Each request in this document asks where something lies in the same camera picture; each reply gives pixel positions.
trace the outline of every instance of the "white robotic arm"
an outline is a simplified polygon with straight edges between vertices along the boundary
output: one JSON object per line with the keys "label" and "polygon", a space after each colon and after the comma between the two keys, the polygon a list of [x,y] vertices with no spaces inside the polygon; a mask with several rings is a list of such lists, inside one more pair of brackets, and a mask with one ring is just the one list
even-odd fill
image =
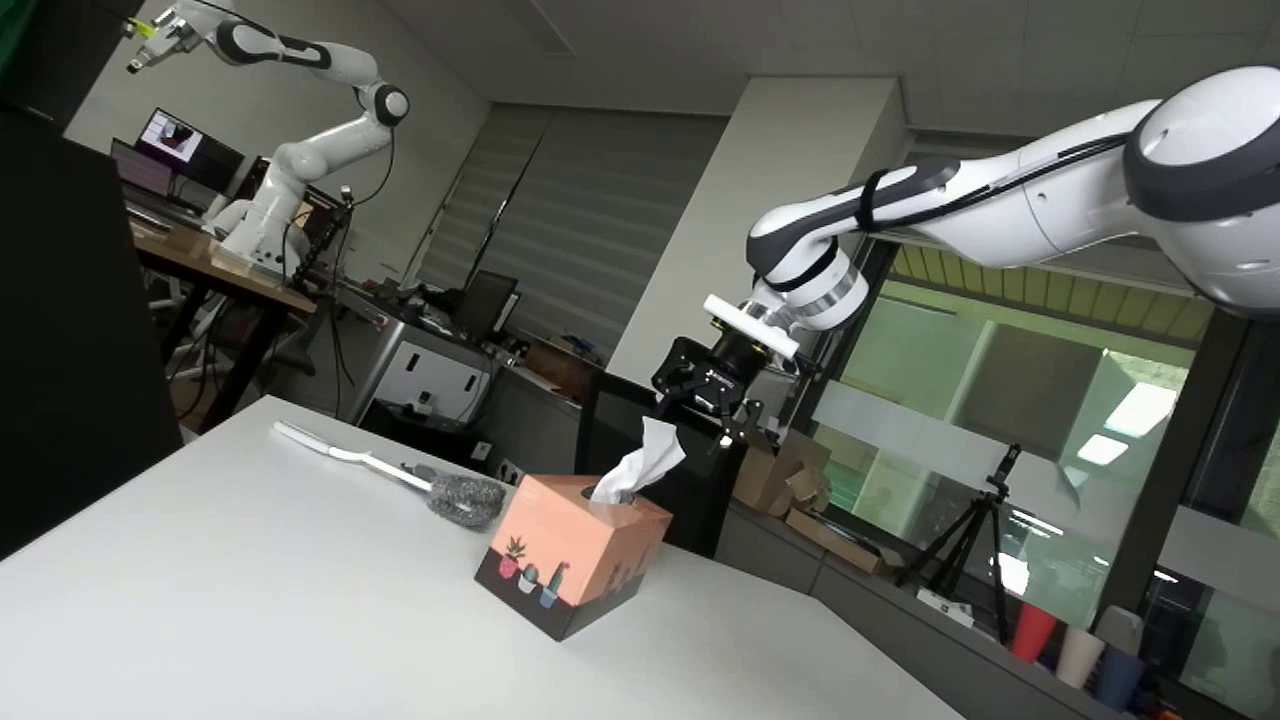
{"label": "white robotic arm", "polygon": [[295,252],[285,232],[295,203],[303,201],[310,186],[361,158],[381,152],[392,140],[392,129],[409,115],[406,89],[390,84],[369,52],[350,43],[275,38],[263,24],[232,13],[232,0],[177,0],[154,24],[134,20],[129,31],[141,38],[129,71],[154,69],[177,52],[193,52],[203,43],[224,65],[301,65],[357,91],[357,105],[364,108],[357,122],[301,144],[281,144],[254,203],[232,203],[216,221],[216,228],[232,223],[227,239],[221,245],[227,258],[294,277]]}
{"label": "white robotic arm", "polygon": [[1217,304],[1280,310],[1280,71],[1232,69],[1174,101],[1129,105],[1009,158],[908,164],[771,207],[749,239],[754,297],[709,301],[725,341],[678,341],[654,377],[662,399],[728,423],[761,419],[749,386],[801,361],[794,332],[842,328],[870,285],[842,252],[843,232],[908,228],[971,265],[1020,268],[1117,236],[1151,236]]}

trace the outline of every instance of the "computer monitor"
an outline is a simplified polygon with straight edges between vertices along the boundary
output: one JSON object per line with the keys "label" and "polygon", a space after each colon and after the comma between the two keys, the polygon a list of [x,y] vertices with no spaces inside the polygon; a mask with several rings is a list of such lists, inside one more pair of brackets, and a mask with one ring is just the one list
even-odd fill
{"label": "computer monitor", "polygon": [[239,175],[245,158],[216,135],[200,133],[196,123],[158,108],[138,135],[138,150],[165,161],[181,175],[227,191]]}
{"label": "computer monitor", "polygon": [[154,198],[168,198],[174,191],[174,168],[160,164],[158,158],[138,152],[126,140],[111,140],[111,161],[115,161],[115,175],[134,188],[146,188]]}
{"label": "computer monitor", "polygon": [[511,277],[477,271],[468,280],[463,301],[453,313],[453,332],[468,343],[490,341],[490,332],[495,332],[495,326],[507,315],[511,301],[516,301]]}

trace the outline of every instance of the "white table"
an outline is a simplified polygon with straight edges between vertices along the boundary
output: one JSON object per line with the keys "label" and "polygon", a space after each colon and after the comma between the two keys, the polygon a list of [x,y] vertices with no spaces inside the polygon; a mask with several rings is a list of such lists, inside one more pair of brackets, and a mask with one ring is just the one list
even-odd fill
{"label": "white table", "polygon": [[0,717],[955,717],[818,600],[678,550],[552,644],[472,582],[485,535],[274,419],[427,460],[254,403],[0,565]]}

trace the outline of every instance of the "metal stand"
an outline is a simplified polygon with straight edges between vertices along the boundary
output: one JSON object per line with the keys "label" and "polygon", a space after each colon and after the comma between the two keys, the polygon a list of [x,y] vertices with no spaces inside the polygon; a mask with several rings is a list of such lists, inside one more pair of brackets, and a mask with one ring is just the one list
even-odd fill
{"label": "metal stand", "polygon": [[1017,466],[1025,448],[1009,444],[1006,460],[998,466],[998,471],[990,475],[990,494],[975,495],[900,578],[898,587],[918,586],[925,578],[927,565],[937,565],[937,571],[925,582],[925,587],[951,597],[965,565],[971,557],[975,535],[986,534],[986,523],[991,527],[991,611],[998,611],[998,635],[999,644],[1009,644],[1009,605],[1006,605],[1006,571],[999,571],[999,522],[1006,522],[1006,495],[1009,495],[1009,471]]}

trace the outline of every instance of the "cable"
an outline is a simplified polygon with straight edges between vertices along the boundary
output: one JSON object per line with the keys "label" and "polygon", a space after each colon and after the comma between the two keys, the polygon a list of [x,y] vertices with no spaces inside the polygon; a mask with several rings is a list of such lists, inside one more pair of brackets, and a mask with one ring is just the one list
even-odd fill
{"label": "cable", "polygon": [[395,171],[395,158],[401,158],[401,133],[392,129],[392,150],[390,150],[383,179],[376,179],[376,188],[373,188],[369,198],[361,198],[354,207],[364,207],[369,201],[376,201],[376,198],[390,188],[390,179],[392,179],[392,171]]}
{"label": "cable", "polygon": [[1065,150],[1056,164],[1045,164],[1041,171],[1017,175],[1012,186],[990,186],[990,188],[975,188],[975,191],[968,191],[968,198],[955,198],[951,203],[941,203],[941,207],[927,207],[927,213],[918,213],[918,217],[898,217],[898,221],[886,221],[886,223],[875,223],[875,228],[908,228],[908,223],[925,223],[925,221],[951,217],[951,213],[959,213],[959,207],[971,207],[971,203],[982,203],[982,201],[991,201],[991,198],[1006,198],[1006,191],[1012,191],[1012,188],[1025,188],[1025,186],[1031,186],[1031,179],[1041,179],[1041,175],[1051,175],[1051,171],[1060,171],[1060,168],[1068,168],[1068,164],[1080,164],[1080,161],[1094,161],[1094,158],[1099,158],[1099,152],[1126,150],[1126,140],[1129,140],[1129,135],[1099,135],[1099,140]]}

